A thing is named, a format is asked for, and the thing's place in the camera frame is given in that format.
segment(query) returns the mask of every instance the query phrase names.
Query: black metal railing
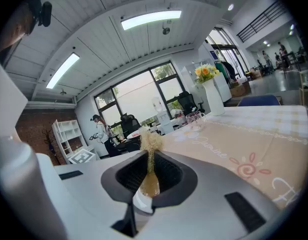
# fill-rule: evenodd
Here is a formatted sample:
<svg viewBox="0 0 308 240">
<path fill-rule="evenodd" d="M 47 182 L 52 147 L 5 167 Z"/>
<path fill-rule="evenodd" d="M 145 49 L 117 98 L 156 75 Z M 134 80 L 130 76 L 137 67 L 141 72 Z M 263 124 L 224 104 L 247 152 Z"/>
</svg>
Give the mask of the black metal railing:
<svg viewBox="0 0 308 240">
<path fill-rule="evenodd" d="M 239 32 L 237 36 L 244 43 L 284 13 L 286 13 L 286 8 L 280 1 L 276 1 Z"/>
</svg>

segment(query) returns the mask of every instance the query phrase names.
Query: yellow flower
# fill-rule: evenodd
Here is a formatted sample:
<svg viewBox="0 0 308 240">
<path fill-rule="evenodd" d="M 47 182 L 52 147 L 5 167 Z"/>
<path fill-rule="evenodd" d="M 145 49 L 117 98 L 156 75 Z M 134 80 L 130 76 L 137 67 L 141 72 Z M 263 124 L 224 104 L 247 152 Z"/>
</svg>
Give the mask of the yellow flower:
<svg viewBox="0 0 308 240">
<path fill-rule="evenodd" d="M 197 76 L 200 76 L 201 73 L 202 73 L 202 70 L 201 70 L 200 68 L 195 69 L 195 74 L 196 74 Z"/>
<path fill-rule="evenodd" d="M 207 76 L 210 72 L 209 72 L 209 70 L 206 67 L 204 67 L 202 69 L 202 73 L 203 73 L 203 75 Z"/>
</svg>

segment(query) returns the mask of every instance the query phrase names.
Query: fluorescent light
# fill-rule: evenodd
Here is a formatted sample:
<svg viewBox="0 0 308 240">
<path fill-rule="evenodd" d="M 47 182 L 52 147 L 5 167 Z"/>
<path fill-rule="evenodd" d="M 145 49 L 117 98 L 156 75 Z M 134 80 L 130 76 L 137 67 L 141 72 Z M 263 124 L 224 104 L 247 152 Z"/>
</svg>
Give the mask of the fluorescent light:
<svg viewBox="0 0 308 240">
<path fill-rule="evenodd" d="M 180 10 L 167 10 L 158 11 L 153 13 L 147 13 L 133 18 L 126 19 L 122 21 L 122 26 L 124 30 L 136 27 L 149 22 L 167 20 L 167 19 L 178 19 L 181 16 Z"/>
<path fill-rule="evenodd" d="M 234 8 L 234 4 L 231 3 L 228 7 L 228 10 L 231 11 L 233 8 Z"/>
<path fill-rule="evenodd" d="M 59 67 L 56 73 L 53 75 L 46 88 L 53 89 L 61 77 L 68 71 L 68 69 L 79 59 L 75 53 L 72 53 L 67 60 Z"/>
</svg>

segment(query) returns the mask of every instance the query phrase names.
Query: ceiling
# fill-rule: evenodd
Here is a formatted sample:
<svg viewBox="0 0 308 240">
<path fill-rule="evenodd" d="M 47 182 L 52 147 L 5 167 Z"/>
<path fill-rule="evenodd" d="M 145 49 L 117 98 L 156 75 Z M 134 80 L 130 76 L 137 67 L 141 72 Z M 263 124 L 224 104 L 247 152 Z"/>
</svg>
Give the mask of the ceiling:
<svg viewBox="0 0 308 240">
<path fill-rule="evenodd" d="M 280 26 L 273 32 L 266 35 L 261 40 L 249 46 L 247 49 L 250 50 L 251 52 L 257 52 L 257 51 L 260 51 L 266 48 L 266 44 L 263 43 L 264 41 L 267 41 L 269 44 L 275 44 L 279 40 L 289 37 L 290 31 L 291 31 L 290 27 L 293 23 L 294 23 L 293 20 L 285 23 L 284 25 Z"/>
<path fill-rule="evenodd" d="M 41 0 L 52 4 L 49 27 L 36 26 L 9 58 L 5 70 L 32 101 L 72 102 L 102 78 L 159 56 L 198 48 L 217 22 L 231 20 L 246 0 Z M 229 4 L 232 11 L 227 11 Z M 181 10 L 180 19 L 151 22 L 124 31 L 124 19 Z M 162 26 L 170 33 L 163 35 Z M 46 85 L 67 57 L 80 59 L 53 89 Z"/>
</svg>

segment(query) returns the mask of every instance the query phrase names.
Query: beige tablecloth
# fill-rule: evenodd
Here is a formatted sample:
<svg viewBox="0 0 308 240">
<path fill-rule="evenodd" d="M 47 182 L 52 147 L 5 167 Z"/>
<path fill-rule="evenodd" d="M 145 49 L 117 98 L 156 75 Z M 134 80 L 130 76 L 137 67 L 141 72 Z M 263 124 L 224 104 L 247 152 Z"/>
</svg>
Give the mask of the beige tablecloth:
<svg viewBox="0 0 308 240">
<path fill-rule="evenodd" d="M 284 208 L 299 195 L 308 168 L 308 116 L 303 106 L 226 107 L 163 137 L 164 151 L 223 166 Z"/>
</svg>

